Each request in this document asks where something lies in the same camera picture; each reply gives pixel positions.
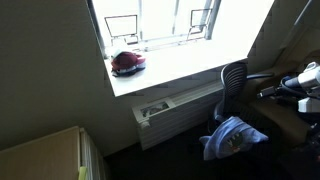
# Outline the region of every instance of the window sill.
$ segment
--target window sill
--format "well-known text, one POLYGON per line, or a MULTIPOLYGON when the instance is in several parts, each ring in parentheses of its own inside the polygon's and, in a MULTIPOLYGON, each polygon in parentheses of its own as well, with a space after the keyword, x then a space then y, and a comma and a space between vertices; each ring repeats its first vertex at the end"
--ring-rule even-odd
POLYGON ((117 97, 245 59, 248 51, 243 52, 213 41, 146 52, 146 69, 130 77, 112 76, 111 60, 104 62, 117 97))

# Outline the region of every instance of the white wall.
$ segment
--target white wall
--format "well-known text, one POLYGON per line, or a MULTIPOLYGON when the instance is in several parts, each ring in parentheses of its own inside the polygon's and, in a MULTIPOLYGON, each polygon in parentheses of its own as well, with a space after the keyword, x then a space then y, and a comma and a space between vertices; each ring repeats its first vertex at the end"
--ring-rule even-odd
MULTIPOLYGON (((274 46, 301 10, 294 2, 280 1, 251 71, 273 64, 274 46)), ((108 155, 138 141, 131 105, 219 78, 206 71, 114 98, 85 0, 5 0, 0 22, 0 149, 79 125, 108 155)))

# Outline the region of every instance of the radiator vent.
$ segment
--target radiator vent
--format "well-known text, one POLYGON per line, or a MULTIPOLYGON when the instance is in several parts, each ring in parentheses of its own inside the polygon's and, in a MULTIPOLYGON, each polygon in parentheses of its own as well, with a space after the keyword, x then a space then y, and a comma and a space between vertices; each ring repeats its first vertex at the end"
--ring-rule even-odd
POLYGON ((208 119, 221 99, 221 82, 133 107, 142 149, 148 149, 208 119))

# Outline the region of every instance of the cabinet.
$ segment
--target cabinet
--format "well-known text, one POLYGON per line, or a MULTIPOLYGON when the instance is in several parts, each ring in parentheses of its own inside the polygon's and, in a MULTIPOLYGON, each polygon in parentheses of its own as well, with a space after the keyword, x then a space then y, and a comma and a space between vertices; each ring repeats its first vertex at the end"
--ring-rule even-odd
POLYGON ((77 180, 80 166, 87 167, 87 180, 109 179, 102 156, 79 127, 0 151, 1 180, 77 180))

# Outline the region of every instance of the blue towel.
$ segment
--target blue towel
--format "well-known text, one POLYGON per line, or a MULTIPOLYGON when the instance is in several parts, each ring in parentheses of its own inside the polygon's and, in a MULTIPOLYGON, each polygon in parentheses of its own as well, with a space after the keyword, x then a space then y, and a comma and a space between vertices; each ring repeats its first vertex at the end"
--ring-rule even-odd
POLYGON ((253 143, 267 140, 268 136, 234 116, 221 123, 212 136, 200 138, 205 146, 204 160, 220 159, 239 151, 247 151, 253 143))

